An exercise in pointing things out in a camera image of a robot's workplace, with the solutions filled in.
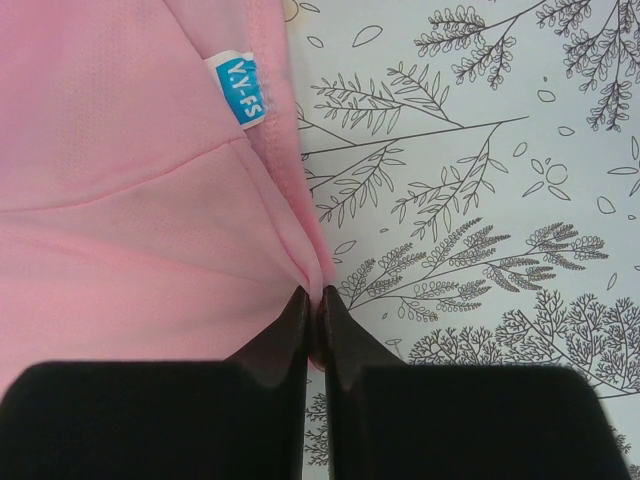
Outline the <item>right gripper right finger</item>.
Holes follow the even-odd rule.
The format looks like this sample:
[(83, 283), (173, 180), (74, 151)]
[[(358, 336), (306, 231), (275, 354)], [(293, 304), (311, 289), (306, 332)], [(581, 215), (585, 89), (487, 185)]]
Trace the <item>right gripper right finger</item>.
[(541, 366), (409, 365), (323, 293), (333, 479), (626, 479), (590, 386)]

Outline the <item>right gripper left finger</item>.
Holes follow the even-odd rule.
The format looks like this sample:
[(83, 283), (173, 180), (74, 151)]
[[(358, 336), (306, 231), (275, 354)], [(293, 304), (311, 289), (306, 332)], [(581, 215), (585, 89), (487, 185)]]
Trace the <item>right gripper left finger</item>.
[(5, 479), (298, 479), (309, 298), (223, 361), (43, 362), (1, 402)]

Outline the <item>pink t-shirt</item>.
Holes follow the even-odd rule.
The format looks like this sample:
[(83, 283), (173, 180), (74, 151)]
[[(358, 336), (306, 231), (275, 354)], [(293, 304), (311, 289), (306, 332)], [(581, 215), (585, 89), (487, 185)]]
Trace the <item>pink t-shirt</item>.
[(222, 359), (334, 265), (281, 1), (1, 5), (1, 384)]

